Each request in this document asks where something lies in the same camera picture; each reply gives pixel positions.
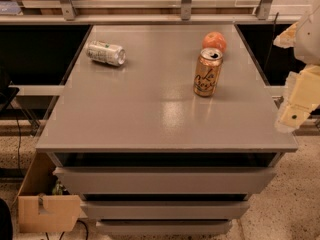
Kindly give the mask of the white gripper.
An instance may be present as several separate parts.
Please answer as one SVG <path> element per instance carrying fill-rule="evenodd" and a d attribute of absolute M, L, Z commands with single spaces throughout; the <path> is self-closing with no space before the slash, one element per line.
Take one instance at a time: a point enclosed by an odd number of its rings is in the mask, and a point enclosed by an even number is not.
<path fill-rule="evenodd" d="M 285 82 L 275 128 L 290 133 L 320 106 L 320 0 L 314 0 L 298 23 L 277 35 L 273 44 L 284 49 L 295 45 L 295 57 L 308 64 L 299 73 L 290 72 Z"/>

